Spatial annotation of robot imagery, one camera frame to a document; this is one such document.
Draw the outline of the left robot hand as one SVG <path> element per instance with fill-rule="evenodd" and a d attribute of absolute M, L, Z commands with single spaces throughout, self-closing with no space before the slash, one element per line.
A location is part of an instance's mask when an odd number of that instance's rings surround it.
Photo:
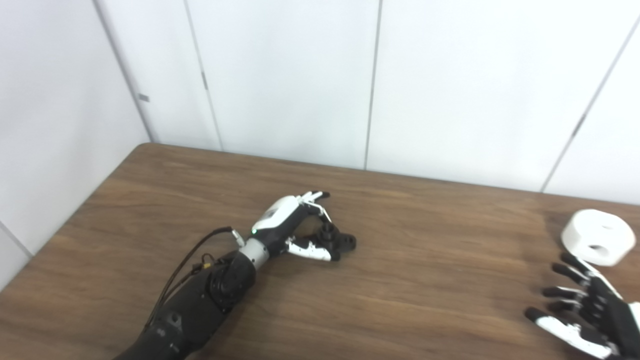
<path fill-rule="evenodd" d="M 329 196 L 327 191 L 311 190 L 278 199 L 253 224 L 249 239 L 261 243 L 260 247 L 269 259 L 290 253 L 302 258 L 338 262 L 341 259 L 338 251 L 321 244 L 317 234 L 294 235 L 295 230 L 309 217 L 317 217 L 322 225 L 333 224 L 327 210 L 317 203 Z"/>

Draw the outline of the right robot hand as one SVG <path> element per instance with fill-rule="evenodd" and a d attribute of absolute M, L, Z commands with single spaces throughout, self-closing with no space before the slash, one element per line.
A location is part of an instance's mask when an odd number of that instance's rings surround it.
<path fill-rule="evenodd" d="M 571 253 L 560 255 L 551 269 L 579 288 L 546 287 L 553 298 L 547 311 L 528 307 L 523 314 L 533 324 L 569 346 L 599 360 L 640 358 L 639 303 L 627 302 L 606 277 Z"/>

